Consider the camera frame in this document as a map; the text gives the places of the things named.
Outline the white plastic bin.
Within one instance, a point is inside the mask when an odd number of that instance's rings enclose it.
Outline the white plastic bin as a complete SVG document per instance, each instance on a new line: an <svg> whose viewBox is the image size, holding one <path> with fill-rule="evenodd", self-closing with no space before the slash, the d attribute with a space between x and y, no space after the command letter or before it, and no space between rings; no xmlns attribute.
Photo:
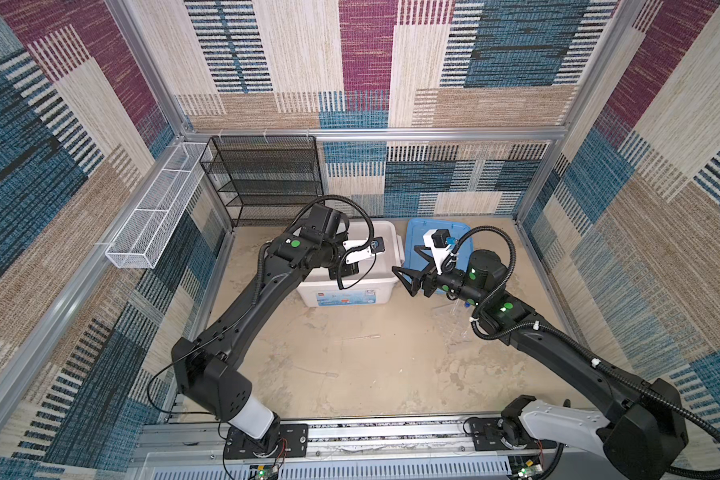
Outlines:
<svg viewBox="0 0 720 480"><path fill-rule="evenodd" d="M330 307L385 304L399 283L393 266L402 266L402 237L386 220L374 220L374 243L361 252L349 255L349 263L358 263L359 272L344 278L346 289L340 290L326 268L314 269L296 288L307 307Z"/></svg>

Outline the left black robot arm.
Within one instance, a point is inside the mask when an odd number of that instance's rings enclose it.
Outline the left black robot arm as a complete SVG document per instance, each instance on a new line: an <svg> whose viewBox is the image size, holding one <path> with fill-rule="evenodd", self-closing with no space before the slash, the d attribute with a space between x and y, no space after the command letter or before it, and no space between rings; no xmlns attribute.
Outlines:
<svg viewBox="0 0 720 480"><path fill-rule="evenodd" d="M374 237L370 216L355 201L334 194L310 201L260 247L255 276L224 313L195 339L175 343L169 367L178 393L272 450L280 419L254 396L239 367L262 327L313 270L327 269L342 287L348 256L370 248Z"/></svg>

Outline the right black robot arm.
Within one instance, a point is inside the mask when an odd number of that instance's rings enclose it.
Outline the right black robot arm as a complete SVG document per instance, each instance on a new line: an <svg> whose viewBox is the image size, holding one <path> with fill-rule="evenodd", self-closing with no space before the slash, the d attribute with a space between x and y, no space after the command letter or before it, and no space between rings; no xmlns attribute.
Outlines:
<svg viewBox="0 0 720 480"><path fill-rule="evenodd" d="M463 245L488 231L506 243L509 258L494 251L472 252L459 269ZM499 340L534 358L567 382L595 407L589 413L549 406L532 396L520 396L503 413L504 428L519 427L536 440L551 440L605 458L628 479L659 479L665 474L689 479L720 479L720 467L692 470L674 466L689 443L687 426L694 424L720 446L720 430L683 407L670 383L653 382L627 372L554 327L533 307L509 293L516 247L503 230L475 227L459 239L449 230L428 231L415 252L425 260L420 270L395 266L393 274L411 296L430 297L443 291L452 300L472 306L469 324L481 340Z"/></svg>

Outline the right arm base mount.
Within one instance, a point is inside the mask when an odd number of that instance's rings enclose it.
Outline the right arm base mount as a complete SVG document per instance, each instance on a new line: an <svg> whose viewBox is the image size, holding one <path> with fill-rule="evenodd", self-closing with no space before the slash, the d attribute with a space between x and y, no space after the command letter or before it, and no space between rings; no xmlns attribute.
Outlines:
<svg viewBox="0 0 720 480"><path fill-rule="evenodd" d="M503 417L468 417L462 423L463 432L478 452L538 450L537 439L528 435L518 420Z"/></svg>

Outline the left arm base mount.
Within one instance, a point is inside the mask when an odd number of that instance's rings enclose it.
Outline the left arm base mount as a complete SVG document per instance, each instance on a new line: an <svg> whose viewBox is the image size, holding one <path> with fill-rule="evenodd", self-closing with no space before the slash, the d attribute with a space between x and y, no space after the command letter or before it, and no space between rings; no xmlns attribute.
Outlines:
<svg viewBox="0 0 720 480"><path fill-rule="evenodd" d="M309 426L306 423L285 423L278 420L260 440L253 439L231 426L225 435L224 460L303 458L307 454Z"/></svg>

